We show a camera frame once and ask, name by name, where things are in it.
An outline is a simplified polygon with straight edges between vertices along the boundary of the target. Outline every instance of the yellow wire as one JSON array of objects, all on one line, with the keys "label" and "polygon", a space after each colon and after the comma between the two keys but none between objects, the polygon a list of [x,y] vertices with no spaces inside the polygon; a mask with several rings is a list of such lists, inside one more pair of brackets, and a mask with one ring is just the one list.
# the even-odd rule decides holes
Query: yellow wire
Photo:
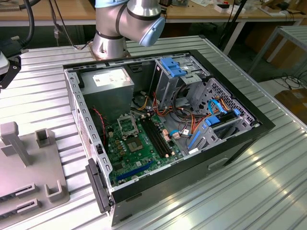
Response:
[{"label": "yellow wire", "polygon": [[141,111],[141,110],[143,110],[143,109],[145,109],[145,108],[146,108],[146,105],[147,105],[147,100],[148,100],[148,97],[146,96],[145,103],[144,103],[144,105],[143,105],[141,108],[139,108],[139,109],[138,109],[139,111]]}]

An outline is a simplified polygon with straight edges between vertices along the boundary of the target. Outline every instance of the light blue cap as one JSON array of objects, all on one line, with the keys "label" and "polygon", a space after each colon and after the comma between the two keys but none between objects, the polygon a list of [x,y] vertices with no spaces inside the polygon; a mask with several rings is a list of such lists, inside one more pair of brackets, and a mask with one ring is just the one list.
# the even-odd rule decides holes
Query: light blue cap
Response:
[{"label": "light blue cap", "polygon": [[160,37],[165,25],[165,18],[160,17],[153,23],[150,29],[144,34],[139,44],[141,46],[152,46]]},{"label": "light blue cap", "polygon": [[123,4],[129,0],[96,0],[95,8],[103,8]]}]

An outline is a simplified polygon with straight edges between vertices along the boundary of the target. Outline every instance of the green circuit board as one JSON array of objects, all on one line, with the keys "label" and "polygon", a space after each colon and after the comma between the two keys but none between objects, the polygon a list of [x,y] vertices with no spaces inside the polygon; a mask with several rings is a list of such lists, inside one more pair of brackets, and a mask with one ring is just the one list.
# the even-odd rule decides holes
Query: green circuit board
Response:
[{"label": "green circuit board", "polygon": [[[158,126],[158,129],[165,129],[157,115],[152,116],[151,120]],[[130,136],[126,140],[122,138],[118,123],[106,127],[107,130],[113,130],[113,136],[109,138],[108,144],[108,157],[113,167],[110,180],[113,186],[130,181],[131,179],[137,179],[138,176],[163,167],[183,157],[175,141],[172,140],[171,144],[166,141],[165,143],[167,143],[173,155],[170,154],[169,157],[161,158],[144,131],[140,119],[136,119],[135,123],[139,131],[137,137]],[[146,166],[148,168],[144,171],[134,173],[125,179],[118,179],[119,176],[125,173]]]}]

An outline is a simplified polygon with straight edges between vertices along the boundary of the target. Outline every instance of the desk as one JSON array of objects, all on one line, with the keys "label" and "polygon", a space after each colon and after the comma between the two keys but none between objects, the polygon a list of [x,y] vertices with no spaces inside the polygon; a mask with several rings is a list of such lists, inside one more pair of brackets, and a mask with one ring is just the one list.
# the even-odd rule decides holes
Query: desk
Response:
[{"label": "desk", "polygon": [[[88,0],[58,0],[59,9],[67,25],[89,25],[95,24],[95,10]],[[53,25],[50,7],[47,0],[41,0],[33,6],[35,25]],[[203,7],[192,1],[187,7],[169,6],[167,9],[167,23],[217,23],[227,22],[228,13],[219,13],[212,5]],[[241,33],[246,22],[285,22],[294,21],[300,25],[305,16],[301,14],[290,16],[271,17],[257,9],[253,12],[246,12],[239,16],[238,25],[233,32],[224,53],[228,55],[236,39]],[[0,26],[28,26],[28,15],[26,11],[0,13]]]},{"label": "desk", "polygon": [[[276,127],[234,163],[112,229],[306,229],[307,126],[207,39],[163,38],[152,47],[129,41],[127,47],[132,56],[197,49]],[[0,113],[0,123],[16,121],[20,135],[40,128],[55,133],[71,199],[10,230],[110,230],[109,217],[100,214],[85,171],[87,160],[71,114],[62,67],[93,61],[91,53],[67,46],[34,49],[21,57],[21,72],[0,93],[1,111],[14,106],[19,114]],[[24,106],[32,110],[25,113]]]},{"label": "desk", "polygon": [[[94,25],[96,24],[95,9],[88,0],[57,0],[59,10],[66,25]],[[41,0],[32,7],[35,26],[53,25],[48,0]],[[55,9],[57,20],[59,14]],[[0,13],[0,26],[28,26],[26,10]]]},{"label": "desk", "polygon": [[[301,14],[294,14],[294,17],[291,15],[272,17],[259,9],[252,12],[246,12],[238,17],[237,22],[239,23],[237,24],[223,52],[226,55],[229,54],[232,46],[247,22],[294,21],[294,25],[300,25],[304,18],[306,18],[306,16]],[[187,7],[169,6],[167,9],[166,21],[168,23],[224,23],[227,22],[228,19],[228,13],[219,13],[214,9],[213,5],[203,7],[190,1]]]}]

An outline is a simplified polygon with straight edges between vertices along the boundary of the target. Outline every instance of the red cable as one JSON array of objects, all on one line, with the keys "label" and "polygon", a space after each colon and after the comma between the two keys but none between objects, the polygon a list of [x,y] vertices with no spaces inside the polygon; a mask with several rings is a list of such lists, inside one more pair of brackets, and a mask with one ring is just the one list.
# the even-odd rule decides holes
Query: red cable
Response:
[{"label": "red cable", "polygon": [[102,122],[102,128],[103,128],[103,131],[104,131],[104,145],[105,145],[106,144],[106,133],[105,133],[105,123],[104,123],[104,120],[102,118],[102,115],[96,109],[93,109],[93,110],[99,115],[100,120]]}]

